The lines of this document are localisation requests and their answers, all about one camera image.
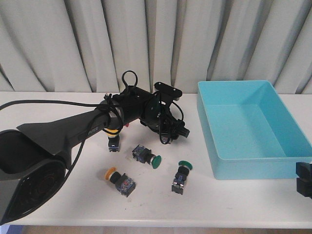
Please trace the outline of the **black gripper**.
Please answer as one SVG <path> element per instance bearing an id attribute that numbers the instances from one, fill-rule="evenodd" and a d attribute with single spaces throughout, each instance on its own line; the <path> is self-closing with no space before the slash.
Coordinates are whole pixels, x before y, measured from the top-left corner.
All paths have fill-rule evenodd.
<path id="1" fill-rule="evenodd" d="M 304 197 L 312 197 L 312 164 L 296 163 L 296 190 Z"/>
<path id="2" fill-rule="evenodd" d="M 162 100 L 162 94 L 153 94 L 153 97 L 145 105 L 140 123 L 157 133 L 162 144 L 170 144 L 179 136 L 187 138 L 190 130 L 185 127 L 184 113 L 182 109 L 170 97 L 167 102 Z M 173 116 L 170 106 L 174 105 L 181 113 L 181 118 Z"/>

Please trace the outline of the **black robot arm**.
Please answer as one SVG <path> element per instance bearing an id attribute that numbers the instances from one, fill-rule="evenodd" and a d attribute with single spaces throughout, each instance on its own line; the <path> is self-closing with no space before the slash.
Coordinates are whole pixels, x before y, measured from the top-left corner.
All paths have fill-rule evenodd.
<path id="1" fill-rule="evenodd" d="M 139 119 L 165 143 L 187 137 L 183 120 L 170 105 L 182 96 L 173 87 L 149 93 L 130 86 L 106 95 L 92 111 L 47 123 L 26 123 L 0 134 L 0 222 L 20 219 L 38 209 L 63 186 L 76 164 L 71 150 L 105 131 L 118 134 Z"/>

